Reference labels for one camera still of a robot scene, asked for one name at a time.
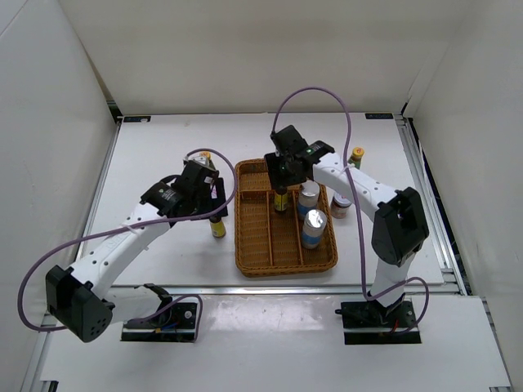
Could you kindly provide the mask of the small yellow bottle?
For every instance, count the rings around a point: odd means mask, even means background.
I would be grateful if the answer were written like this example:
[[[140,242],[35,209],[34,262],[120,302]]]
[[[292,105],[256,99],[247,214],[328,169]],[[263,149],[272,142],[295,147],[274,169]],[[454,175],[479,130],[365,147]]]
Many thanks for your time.
[[[274,208],[279,214],[283,214],[288,208],[288,190],[286,187],[279,187],[275,189]]]
[[[223,238],[226,235],[226,227],[222,218],[219,216],[213,216],[209,219],[209,223],[214,238]]]

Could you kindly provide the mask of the silver-top shaker bottle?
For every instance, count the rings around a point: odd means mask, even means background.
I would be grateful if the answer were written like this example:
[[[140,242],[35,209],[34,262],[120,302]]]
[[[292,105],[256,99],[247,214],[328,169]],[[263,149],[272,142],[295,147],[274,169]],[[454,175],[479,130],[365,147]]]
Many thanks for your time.
[[[319,246],[328,223],[327,216],[320,209],[311,209],[305,215],[302,226],[301,243],[304,248]]]
[[[316,182],[308,180],[300,185],[297,200],[297,214],[300,220],[304,220],[310,210],[316,209],[319,196],[320,186]]]

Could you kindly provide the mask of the white-lid jar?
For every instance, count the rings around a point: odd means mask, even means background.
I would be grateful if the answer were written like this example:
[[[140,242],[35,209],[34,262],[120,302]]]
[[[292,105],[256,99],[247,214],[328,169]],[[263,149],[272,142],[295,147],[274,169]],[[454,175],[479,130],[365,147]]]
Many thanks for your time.
[[[349,199],[339,193],[334,193],[330,204],[332,217],[336,219],[345,218],[351,205],[352,202]]]

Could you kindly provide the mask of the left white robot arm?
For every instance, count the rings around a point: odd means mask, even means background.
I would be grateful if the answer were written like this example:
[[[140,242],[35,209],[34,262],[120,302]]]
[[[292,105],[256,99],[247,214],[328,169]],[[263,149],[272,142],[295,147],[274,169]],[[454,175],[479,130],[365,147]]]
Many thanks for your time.
[[[198,220],[225,201],[223,179],[206,156],[188,159],[181,174],[163,178],[149,188],[122,224],[122,232],[106,236],[87,256],[46,275],[47,308],[82,342],[94,341],[111,323],[135,320],[151,327],[172,321],[172,297],[153,283],[116,294],[116,278],[177,217]]]

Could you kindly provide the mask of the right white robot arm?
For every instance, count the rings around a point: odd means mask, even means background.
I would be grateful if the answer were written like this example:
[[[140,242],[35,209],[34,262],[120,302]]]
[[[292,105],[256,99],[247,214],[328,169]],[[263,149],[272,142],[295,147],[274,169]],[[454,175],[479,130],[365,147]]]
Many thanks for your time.
[[[363,289],[367,316],[384,327],[392,321],[405,297],[409,267],[429,235],[422,200],[412,187],[395,189],[364,174],[321,140],[312,144],[294,126],[273,131],[275,152],[265,155],[273,189],[313,180],[347,198],[356,217],[373,223],[371,246],[378,264],[370,290]]]

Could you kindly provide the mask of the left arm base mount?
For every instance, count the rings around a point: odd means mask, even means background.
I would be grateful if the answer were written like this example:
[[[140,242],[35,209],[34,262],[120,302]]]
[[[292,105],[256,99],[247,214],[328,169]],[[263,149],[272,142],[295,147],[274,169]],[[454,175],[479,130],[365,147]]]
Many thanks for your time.
[[[120,341],[142,343],[195,343],[203,315],[203,298],[189,294],[174,298],[160,315],[133,320],[122,327]]]

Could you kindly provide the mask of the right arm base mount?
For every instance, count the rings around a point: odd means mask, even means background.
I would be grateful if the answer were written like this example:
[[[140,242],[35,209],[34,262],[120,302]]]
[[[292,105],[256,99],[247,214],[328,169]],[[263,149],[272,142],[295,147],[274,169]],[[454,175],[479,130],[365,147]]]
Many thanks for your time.
[[[376,301],[342,302],[334,313],[342,318],[345,345],[422,343],[411,301],[402,301],[391,312]]]

